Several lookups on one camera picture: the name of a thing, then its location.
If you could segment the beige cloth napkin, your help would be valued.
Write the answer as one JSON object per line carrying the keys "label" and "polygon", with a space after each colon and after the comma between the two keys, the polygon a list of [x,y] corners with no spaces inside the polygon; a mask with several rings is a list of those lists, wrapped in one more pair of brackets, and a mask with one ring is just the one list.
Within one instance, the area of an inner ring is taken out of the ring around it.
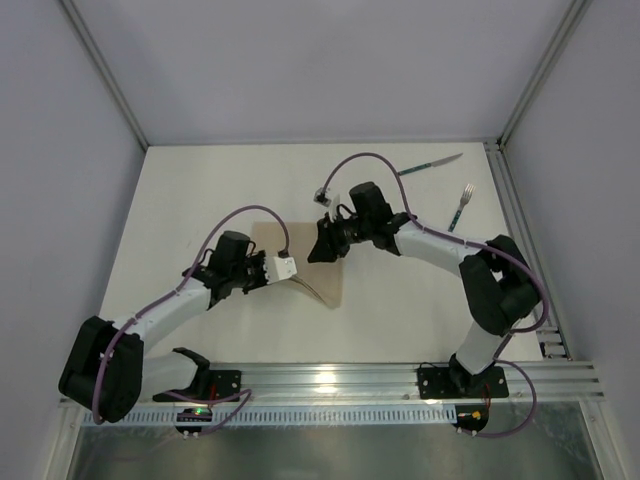
{"label": "beige cloth napkin", "polygon": [[[343,300],[343,262],[309,263],[307,257],[316,242],[316,224],[292,222],[287,224],[290,235],[289,254],[294,258],[297,274],[277,282],[275,287],[298,291],[330,310],[338,309]],[[283,233],[277,222],[254,222],[250,237],[269,256],[283,246]]]}

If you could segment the green handled knife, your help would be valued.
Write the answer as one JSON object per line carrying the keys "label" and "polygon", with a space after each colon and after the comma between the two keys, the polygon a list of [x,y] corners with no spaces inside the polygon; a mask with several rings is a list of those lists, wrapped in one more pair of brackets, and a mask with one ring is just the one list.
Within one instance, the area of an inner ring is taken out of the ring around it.
{"label": "green handled knife", "polygon": [[440,158],[440,159],[437,159],[437,160],[433,160],[433,161],[430,161],[430,162],[419,164],[419,165],[416,165],[416,166],[413,166],[413,167],[402,169],[402,170],[398,171],[398,176],[400,176],[400,177],[407,176],[407,175],[411,175],[411,174],[414,174],[414,173],[417,173],[417,172],[420,172],[420,171],[424,171],[424,170],[427,170],[427,169],[430,169],[430,168],[440,167],[440,166],[443,166],[443,165],[446,165],[448,163],[451,163],[451,162],[454,162],[454,161],[458,160],[463,155],[464,155],[464,153],[461,152],[461,153],[450,155],[450,156],[447,156],[447,157],[444,157],[444,158]]}

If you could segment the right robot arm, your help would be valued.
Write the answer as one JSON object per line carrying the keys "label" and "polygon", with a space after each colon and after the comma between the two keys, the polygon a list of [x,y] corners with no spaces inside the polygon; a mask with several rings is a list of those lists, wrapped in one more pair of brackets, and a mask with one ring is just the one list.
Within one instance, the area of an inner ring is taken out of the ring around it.
{"label": "right robot arm", "polygon": [[497,358],[528,317],[541,296],[515,242],[499,235],[476,244],[441,230],[419,227],[406,212],[395,212],[373,182],[353,187],[353,203],[345,214],[342,204],[319,189],[316,203],[325,207],[317,221],[317,239],[307,259],[335,263],[354,244],[370,242],[398,257],[424,261],[458,277],[472,324],[445,369],[459,396],[479,394]]}

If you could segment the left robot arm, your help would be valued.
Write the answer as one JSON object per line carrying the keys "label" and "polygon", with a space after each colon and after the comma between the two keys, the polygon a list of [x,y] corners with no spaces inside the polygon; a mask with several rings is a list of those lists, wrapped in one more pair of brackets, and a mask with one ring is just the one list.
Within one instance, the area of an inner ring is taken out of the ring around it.
{"label": "left robot arm", "polygon": [[117,320],[92,316],[77,333],[59,392],[88,409],[97,424],[122,420],[143,399],[212,401],[209,361],[185,347],[156,359],[150,350],[187,321],[211,310],[234,290],[268,285],[269,259],[250,252],[252,240],[226,231],[206,262],[186,269],[181,283],[139,312]]}

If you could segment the green handled fork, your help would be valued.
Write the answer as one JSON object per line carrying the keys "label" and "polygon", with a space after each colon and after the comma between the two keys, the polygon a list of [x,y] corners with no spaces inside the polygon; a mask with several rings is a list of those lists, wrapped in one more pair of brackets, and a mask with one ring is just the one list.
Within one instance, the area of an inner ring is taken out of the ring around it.
{"label": "green handled fork", "polygon": [[475,186],[473,184],[467,184],[460,196],[459,199],[459,203],[458,203],[458,207],[454,213],[453,218],[451,219],[451,222],[449,223],[448,232],[453,232],[459,222],[459,219],[465,209],[465,207],[469,204],[473,193],[475,191]]}

